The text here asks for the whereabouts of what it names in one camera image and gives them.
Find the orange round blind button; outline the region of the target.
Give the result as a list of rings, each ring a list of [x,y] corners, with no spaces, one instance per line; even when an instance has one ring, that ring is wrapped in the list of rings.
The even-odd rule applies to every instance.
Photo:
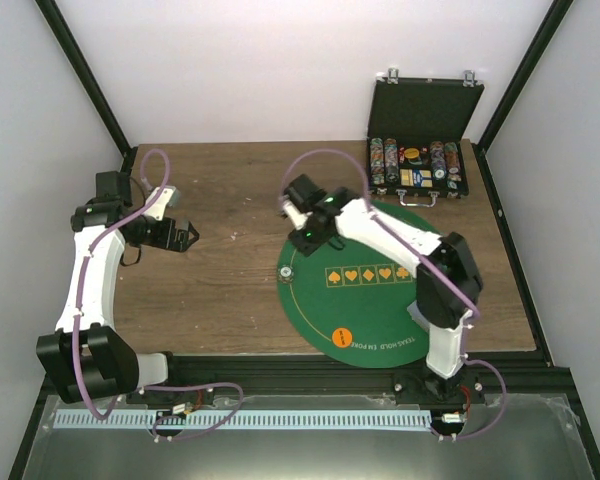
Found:
[[[353,343],[353,335],[349,329],[338,327],[332,332],[331,340],[336,347],[344,349]]]

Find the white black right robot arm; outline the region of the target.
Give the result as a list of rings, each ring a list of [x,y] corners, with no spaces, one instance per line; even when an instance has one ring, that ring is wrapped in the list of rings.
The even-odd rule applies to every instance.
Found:
[[[477,318],[483,280],[466,239],[410,226],[347,187],[332,193],[302,174],[282,188],[279,204],[293,230],[288,236],[309,256],[335,237],[360,243],[403,267],[415,279],[410,314],[428,327],[424,389],[438,403],[460,390],[467,360],[465,329]]]

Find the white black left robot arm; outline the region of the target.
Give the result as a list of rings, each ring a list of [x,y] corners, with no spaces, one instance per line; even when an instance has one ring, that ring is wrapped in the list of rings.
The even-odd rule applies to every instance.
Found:
[[[133,211],[131,178],[96,176],[96,195],[71,217],[75,261],[63,312],[53,333],[38,338],[36,355],[60,398],[68,403],[116,397],[148,386],[161,403],[176,402],[183,377],[169,369],[166,353],[138,354],[116,332],[114,296],[126,247],[183,253],[199,238],[166,216],[179,198],[176,187],[155,188]]]

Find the blue patterned card deck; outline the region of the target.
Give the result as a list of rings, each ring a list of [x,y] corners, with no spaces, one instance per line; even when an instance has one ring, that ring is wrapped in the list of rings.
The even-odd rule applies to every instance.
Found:
[[[414,301],[407,307],[407,312],[411,316],[412,320],[425,332],[430,331],[430,322],[425,318],[422,312],[419,310],[417,302]]]

